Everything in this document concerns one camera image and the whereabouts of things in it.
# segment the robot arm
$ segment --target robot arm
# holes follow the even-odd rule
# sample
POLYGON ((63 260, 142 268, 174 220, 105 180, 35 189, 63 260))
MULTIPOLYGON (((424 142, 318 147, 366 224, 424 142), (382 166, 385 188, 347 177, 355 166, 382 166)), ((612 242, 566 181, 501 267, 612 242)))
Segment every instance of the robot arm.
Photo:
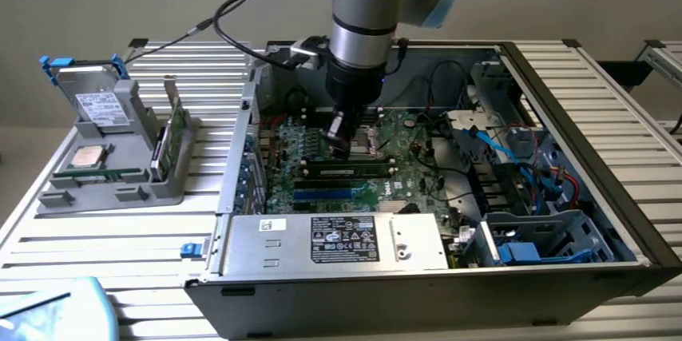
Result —
POLYGON ((437 28, 454 0, 334 0, 327 43, 326 90, 334 120, 325 139, 343 157, 367 106, 382 93, 384 77, 400 22, 437 28))

